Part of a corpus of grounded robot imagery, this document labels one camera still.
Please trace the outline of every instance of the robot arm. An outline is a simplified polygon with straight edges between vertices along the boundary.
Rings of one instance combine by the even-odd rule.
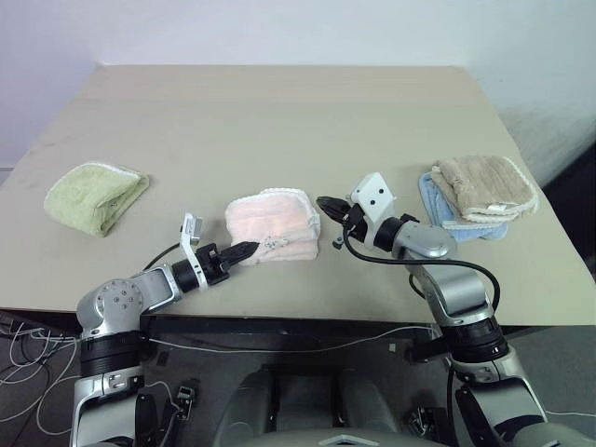
[[[196,250],[200,224],[191,214],[184,216],[180,245],[186,259],[110,280],[79,302],[82,378],[74,384],[71,447],[156,445],[155,402],[138,394],[145,385],[140,316],[181,300],[185,292],[228,279],[230,267],[259,245],[242,242],[219,252],[209,244]]]
[[[444,229],[421,224],[408,215],[396,218],[395,198],[379,173],[367,175],[349,199],[351,203],[331,197],[317,200],[344,228],[333,245],[338,249],[346,245],[364,261],[403,264],[418,280],[442,332],[439,345],[448,352],[454,373],[464,383],[455,395],[475,445],[505,445],[525,427],[546,423],[516,351],[494,317],[499,289],[492,274],[457,261],[455,240]],[[362,255],[351,246],[349,237],[368,249],[390,252],[393,259]],[[475,270],[493,281],[494,306]]]

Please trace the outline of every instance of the beige towel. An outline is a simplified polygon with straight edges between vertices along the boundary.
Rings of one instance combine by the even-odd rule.
[[[462,156],[437,161],[432,180],[464,219],[509,222],[538,209],[535,188],[509,158]]]

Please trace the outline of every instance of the floor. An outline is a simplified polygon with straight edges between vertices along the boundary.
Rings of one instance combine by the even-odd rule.
[[[295,339],[279,335],[202,335],[207,345],[231,345],[266,347],[269,349],[315,348],[335,345],[345,339],[329,340]],[[163,335],[164,340],[183,345],[201,345],[193,335]],[[517,348],[525,370],[546,409],[553,412],[596,413],[596,327],[558,327],[518,336],[510,342]],[[396,351],[389,350],[395,343]],[[198,405],[193,409],[192,419],[183,428],[178,446],[209,446],[224,406],[246,374],[258,370],[265,363],[290,363],[310,365],[334,365],[352,367],[371,378],[386,396],[389,406],[397,417],[402,417],[414,405],[444,405],[446,370],[440,361],[411,366],[402,358],[403,340],[378,340],[354,345],[324,354],[271,355],[271,354],[208,354],[180,349],[168,351],[165,366],[157,366],[157,357],[145,362],[148,383],[166,381],[172,389],[185,379],[194,377],[200,381]],[[9,339],[0,339],[0,365],[9,364]],[[38,353],[40,342],[27,342],[30,355]],[[49,365],[56,376],[68,361],[71,348],[64,348]],[[74,362],[65,374],[78,373]],[[0,386],[0,419],[34,402],[43,392],[46,377],[40,372],[24,384]],[[66,381],[52,389],[41,409],[41,423],[46,430],[61,431],[69,427],[73,395],[73,381]],[[165,398],[165,390],[150,388],[159,400]],[[48,436],[36,426],[35,415],[28,421],[26,413],[8,423],[0,423],[0,446],[63,446],[68,435]],[[596,419],[580,416],[551,416],[551,421],[562,422],[587,436],[596,438]],[[15,442],[17,434],[24,430]],[[456,425],[462,446],[471,445],[461,421]]]

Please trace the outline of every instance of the white wall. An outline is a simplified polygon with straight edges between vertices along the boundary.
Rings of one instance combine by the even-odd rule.
[[[593,0],[0,0],[0,166],[95,63],[454,64],[545,183],[596,138]]]

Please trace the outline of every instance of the folded towel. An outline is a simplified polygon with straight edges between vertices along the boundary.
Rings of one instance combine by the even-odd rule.
[[[500,239],[507,233],[506,223],[475,223],[458,216],[433,182],[430,172],[422,174],[418,188],[432,224],[448,230],[457,242],[477,237]]]
[[[520,169],[504,156],[462,156],[437,161],[432,180],[465,219],[512,221],[538,209],[538,194]]]
[[[72,169],[50,188],[44,209],[61,224],[104,237],[147,186],[145,174],[91,161]]]
[[[225,210],[232,244],[259,242],[243,265],[268,261],[315,259],[320,219],[304,191],[269,188],[256,196],[239,198]]]

